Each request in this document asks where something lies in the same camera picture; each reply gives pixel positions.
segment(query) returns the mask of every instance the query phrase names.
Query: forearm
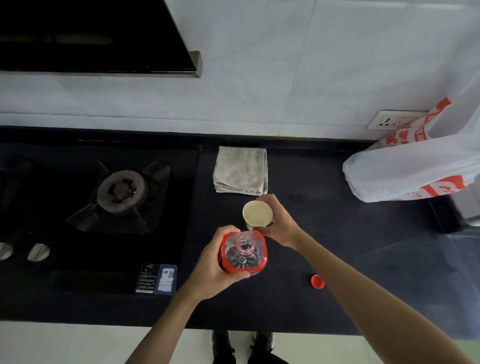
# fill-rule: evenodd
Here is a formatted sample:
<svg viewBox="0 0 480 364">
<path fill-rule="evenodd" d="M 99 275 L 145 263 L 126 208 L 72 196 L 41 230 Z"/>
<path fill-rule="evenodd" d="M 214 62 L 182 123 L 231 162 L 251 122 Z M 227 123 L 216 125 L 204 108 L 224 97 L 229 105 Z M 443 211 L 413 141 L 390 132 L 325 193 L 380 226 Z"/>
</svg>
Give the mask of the forearm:
<svg viewBox="0 0 480 364">
<path fill-rule="evenodd" d="M 180 289 L 126 364 L 167 364 L 198 302 Z"/>
<path fill-rule="evenodd" d="M 474 363 L 413 308 L 337 258 L 303 231 L 294 242 L 385 363 Z"/>
</svg>

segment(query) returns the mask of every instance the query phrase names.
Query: paper cup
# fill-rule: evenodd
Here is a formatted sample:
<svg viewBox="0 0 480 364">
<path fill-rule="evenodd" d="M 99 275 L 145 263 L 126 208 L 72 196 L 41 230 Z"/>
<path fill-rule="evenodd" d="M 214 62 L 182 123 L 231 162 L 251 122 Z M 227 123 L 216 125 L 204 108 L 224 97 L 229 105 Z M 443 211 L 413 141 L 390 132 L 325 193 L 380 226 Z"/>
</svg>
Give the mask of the paper cup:
<svg viewBox="0 0 480 364">
<path fill-rule="evenodd" d="M 273 220 L 273 210 L 265 202 L 250 201 L 243 207 L 243 219 L 248 230 L 260 226 L 267 226 Z"/>
</svg>

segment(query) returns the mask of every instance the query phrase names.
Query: floor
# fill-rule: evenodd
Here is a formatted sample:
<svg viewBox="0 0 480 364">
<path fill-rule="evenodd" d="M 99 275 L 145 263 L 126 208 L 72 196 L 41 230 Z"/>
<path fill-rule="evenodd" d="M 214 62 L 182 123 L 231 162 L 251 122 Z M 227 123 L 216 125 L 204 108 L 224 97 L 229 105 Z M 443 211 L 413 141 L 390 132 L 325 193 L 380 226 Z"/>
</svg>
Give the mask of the floor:
<svg viewBox="0 0 480 364">
<path fill-rule="evenodd" d="M 0 322 L 0 363 L 117 364 L 123 363 L 148 328 L 96 325 Z M 238 364 L 250 355 L 250 332 L 232 331 Z M 480 364 L 480 342 L 458 341 Z M 275 334 L 274 353 L 295 364 L 381 364 L 359 336 Z M 210 331 L 185 330 L 171 364 L 211 364 Z"/>
</svg>

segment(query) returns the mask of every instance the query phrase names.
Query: folded towel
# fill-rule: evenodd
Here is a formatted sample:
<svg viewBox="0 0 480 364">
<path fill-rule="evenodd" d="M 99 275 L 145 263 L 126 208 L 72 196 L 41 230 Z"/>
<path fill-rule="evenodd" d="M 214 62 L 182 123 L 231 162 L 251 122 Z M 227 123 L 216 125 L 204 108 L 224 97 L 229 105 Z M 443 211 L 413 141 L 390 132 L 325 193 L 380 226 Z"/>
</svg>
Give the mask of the folded towel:
<svg viewBox="0 0 480 364">
<path fill-rule="evenodd" d="M 217 192 L 260 196 L 268 191 L 267 150 L 221 146 L 213 184 Z"/>
</svg>

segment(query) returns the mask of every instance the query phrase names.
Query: red bottle cap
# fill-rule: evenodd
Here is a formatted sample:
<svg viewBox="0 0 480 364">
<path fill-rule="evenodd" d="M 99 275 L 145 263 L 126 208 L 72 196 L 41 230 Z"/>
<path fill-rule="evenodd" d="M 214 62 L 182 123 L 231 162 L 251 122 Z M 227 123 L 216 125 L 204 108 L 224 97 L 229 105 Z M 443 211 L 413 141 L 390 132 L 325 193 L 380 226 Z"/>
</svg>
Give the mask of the red bottle cap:
<svg viewBox="0 0 480 364">
<path fill-rule="evenodd" d="M 324 280 L 321 279 L 318 274 L 315 274 L 314 276 L 312 276 L 312 278 L 310 278 L 310 283 L 312 284 L 312 287 L 318 290 L 321 290 L 325 285 Z"/>
</svg>

